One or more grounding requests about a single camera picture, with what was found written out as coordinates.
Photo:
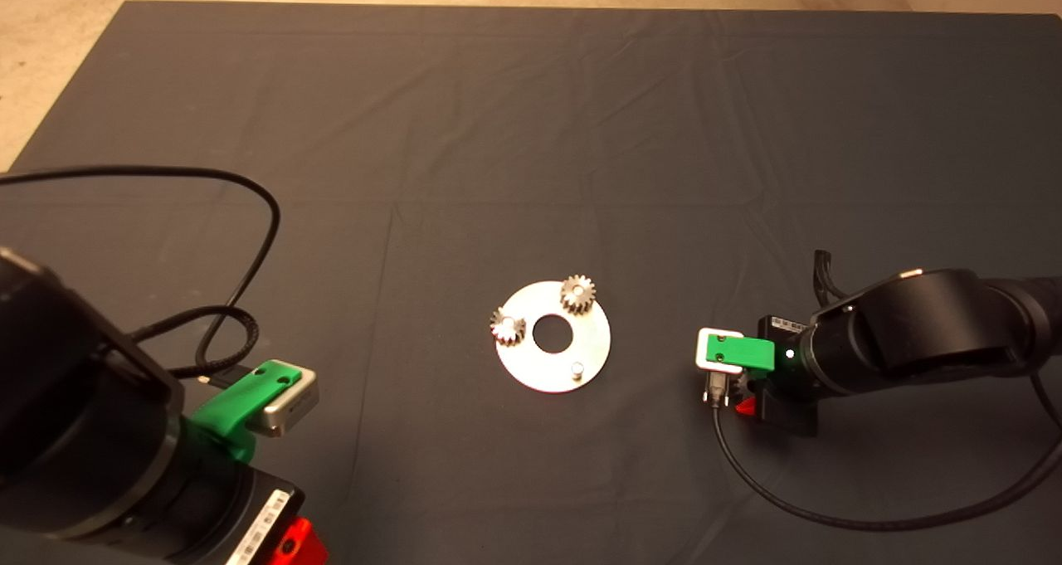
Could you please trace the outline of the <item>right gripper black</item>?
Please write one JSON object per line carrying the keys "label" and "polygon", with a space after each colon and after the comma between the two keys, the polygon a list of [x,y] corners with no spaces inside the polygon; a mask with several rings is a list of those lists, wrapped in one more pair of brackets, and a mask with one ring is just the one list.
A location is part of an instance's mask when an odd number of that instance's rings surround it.
{"label": "right gripper black", "polygon": [[773,342],[774,369],[751,376],[751,393],[736,403],[740,416],[756,417],[796,436],[818,433],[818,380],[801,356],[801,335],[807,324],[785,316],[765,315],[758,337]]}

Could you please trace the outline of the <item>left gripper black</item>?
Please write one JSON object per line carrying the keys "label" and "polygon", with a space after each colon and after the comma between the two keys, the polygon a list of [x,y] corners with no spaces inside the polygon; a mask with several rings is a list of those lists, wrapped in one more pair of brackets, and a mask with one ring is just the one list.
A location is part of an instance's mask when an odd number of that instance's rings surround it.
{"label": "left gripper black", "polygon": [[272,549],[270,565],[329,561],[314,524],[295,519],[306,494],[276,475],[229,458],[181,459],[162,474],[162,490],[157,541],[167,563],[263,564]]}

